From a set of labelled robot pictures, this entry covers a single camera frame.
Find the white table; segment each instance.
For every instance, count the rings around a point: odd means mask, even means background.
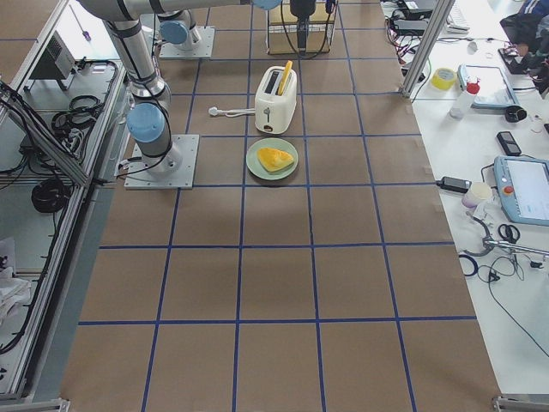
[[[457,0],[457,3],[471,24],[468,37],[506,39],[498,24],[500,18],[494,15],[486,1]],[[437,43],[430,56],[432,71],[439,67],[457,70],[458,65],[464,63],[504,68],[497,53],[503,43],[475,41],[478,46],[476,53],[468,49],[465,40],[454,44]],[[532,87],[527,76],[513,76],[506,70],[505,73],[514,88]],[[451,118],[448,111],[460,92],[457,85],[449,91],[441,91],[426,84],[413,103],[432,171],[437,179],[447,175],[480,181],[480,169],[493,163],[497,155],[504,154],[496,140],[496,134],[501,130],[513,133],[524,154],[549,159],[549,134],[545,130],[534,132],[532,129],[536,129],[536,125],[532,118],[519,124],[509,124],[502,114],[486,114],[475,110],[461,121]],[[549,122],[549,100],[541,99],[535,90],[516,94],[530,116],[537,114]],[[485,176],[493,177],[492,171],[486,170]],[[456,249],[479,251],[484,230],[465,215],[461,196],[446,191],[441,191],[440,196]],[[498,207],[489,206],[486,211],[486,220],[493,222],[492,234],[497,239],[498,225],[507,220]],[[549,250],[549,227],[517,226],[522,234],[519,244]],[[478,261],[480,264],[490,264],[501,255],[502,252],[493,251]],[[540,345],[549,351],[549,261],[545,262],[543,270],[530,269],[524,257],[519,257],[519,262],[524,268],[524,281],[517,277],[505,277],[492,284],[492,291]],[[462,261],[462,267],[464,273],[471,269],[467,261]],[[467,283],[500,390],[506,394],[549,393],[549,358],[535,347],[494,302],[486,283],[476,277],[469,278]]]

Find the toaster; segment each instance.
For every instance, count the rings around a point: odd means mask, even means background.
[[[284,69],[281,66],[267,69],[256,92],[256,127],[273,135],[287,130],[295,112],[298,77],[290,70],[284,79]]]

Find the tape roll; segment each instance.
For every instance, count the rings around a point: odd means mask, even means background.
[[[435,74],[432,75],[431,84],[435,88],[448,90],[454,85],[456,80],[457,75],[452,69],[442,67],[440,69],[437,69],[437,71],[435,71]]]

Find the black bag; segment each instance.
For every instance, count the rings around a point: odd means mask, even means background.
[[[539,47],[539,41],[536,40],[535,34],[542,18],[543,15],[529,13],[508,15],[499,24],[504,28],[511,43],[515,45],[524,43],[532,52]]]

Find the keyboard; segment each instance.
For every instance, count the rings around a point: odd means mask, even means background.
[[[452,10],[449,13],[448,18],[446,19],[446,31],[448,33],[469,33],[469,22],[463,17],[463,13],[457,4],[454,3]]]

